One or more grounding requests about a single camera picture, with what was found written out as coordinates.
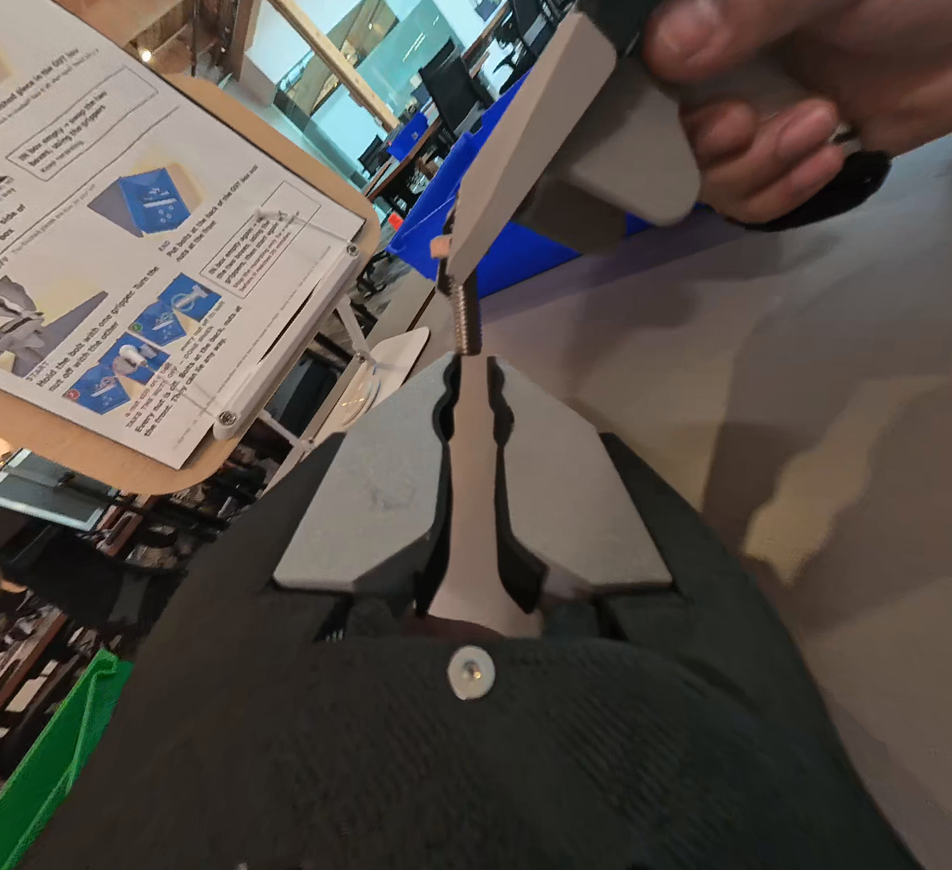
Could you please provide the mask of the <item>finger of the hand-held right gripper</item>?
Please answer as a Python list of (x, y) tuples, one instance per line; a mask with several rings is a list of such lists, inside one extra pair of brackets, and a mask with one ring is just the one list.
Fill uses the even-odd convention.
[(624, 210), (553, 177), (532, 187), (515, 221), (581, 255), (607, 253), (626, 234)]
[(560, 23), (461, 180), (446, 273), (464, 282), (614, 71), (612, 43), (579, 11)]

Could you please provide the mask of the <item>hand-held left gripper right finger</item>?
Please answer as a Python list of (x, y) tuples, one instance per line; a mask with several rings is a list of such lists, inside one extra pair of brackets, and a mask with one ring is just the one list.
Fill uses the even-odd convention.
[(596, 427), (511, 364), (487, 360), (498, 569), (532, 614), (550, 601), (672, 587)]

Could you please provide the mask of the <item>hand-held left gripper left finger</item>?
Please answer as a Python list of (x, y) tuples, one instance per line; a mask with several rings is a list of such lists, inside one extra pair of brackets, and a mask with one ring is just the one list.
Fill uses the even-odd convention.
[(380, 599), (401, 612), (426, 600), (451, 507), (445, 413), (456, 356), (443, 355), (344, 435), (272, 578), (281, 589)]

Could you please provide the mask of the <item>blue plastic bin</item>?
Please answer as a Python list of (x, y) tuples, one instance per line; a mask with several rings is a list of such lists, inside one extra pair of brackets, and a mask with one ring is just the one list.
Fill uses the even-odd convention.
[[(456, 200), (463, 176), (526, 78), (518, 78), (482, 113), (475, 132), (464, 133), (457, 139), (442, 166), (418, 197), (390, 242), (388, 251), (391, 254), (431, 281), (436, 278), (437, 261), (431, 256), (430, 244), (444, 232), (447, 216)], [(509, 221), (478, 266), (479, 298), (499, 293), (578, 257), (579, 252), (560, 245), (517, 221)]]

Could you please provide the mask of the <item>steel hex bolt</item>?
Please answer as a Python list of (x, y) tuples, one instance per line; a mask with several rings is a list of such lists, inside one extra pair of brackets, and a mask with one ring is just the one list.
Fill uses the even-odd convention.
[(447, 298), (453, 321), (455, 351), (460, 356), (482, 353), (482, 316), (478, 274), (474, 271), (458, 281), (447, 273), (445, 258), (438, 261), (436, 287)]

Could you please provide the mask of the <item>green plastic bin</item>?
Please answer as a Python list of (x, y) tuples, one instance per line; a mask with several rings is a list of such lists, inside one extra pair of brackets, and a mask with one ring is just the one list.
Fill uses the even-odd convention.
[(1, 867), (15, 868), (78, 779), (133, 664), (100, 650), (1, 792)]

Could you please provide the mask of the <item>person's right hand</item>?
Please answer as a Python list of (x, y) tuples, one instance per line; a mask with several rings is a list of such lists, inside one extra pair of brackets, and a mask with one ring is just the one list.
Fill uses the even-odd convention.
[(657, 77), (704, 82), (773, 51), (809, 91), (759, 115), (741, 100), (684, 106), (701, 200), (764, 224), (804, 204), (841, 170), (841, 124), (899, 157), (951, 131), (951, 0), (669, 0), (649, 22)]

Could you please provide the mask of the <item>black office chair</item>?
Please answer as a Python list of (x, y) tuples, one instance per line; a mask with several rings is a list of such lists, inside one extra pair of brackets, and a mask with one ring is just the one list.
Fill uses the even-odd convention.
[(418, 73), (452, 138), (478, 129), (482, 114), (490, 108), (494, 98), (479, 78), (470, 75), (452, 39), (448, 39)]
[(541, 0), (507, 0), (515, 32), (525, 56), (532, 63), (540, 58), (555, 33), (555, 25)]

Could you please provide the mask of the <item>small blue parts bin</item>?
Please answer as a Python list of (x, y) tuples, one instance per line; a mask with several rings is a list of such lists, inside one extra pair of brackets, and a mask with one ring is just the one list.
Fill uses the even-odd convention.
[(397, 162), (411, 155), (415, 147), (423, 142), (426, 133), (438, 122), (438, 114), (426, 110), (416, 112), (409, 121), (395, 130), (387, 142), (387, 154)]

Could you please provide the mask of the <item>printed instruction sheet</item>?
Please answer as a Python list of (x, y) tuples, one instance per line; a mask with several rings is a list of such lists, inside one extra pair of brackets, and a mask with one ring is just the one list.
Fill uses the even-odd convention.
[(365, 220), (53, 0), (2, 3), (2, 391), (172, 469)]

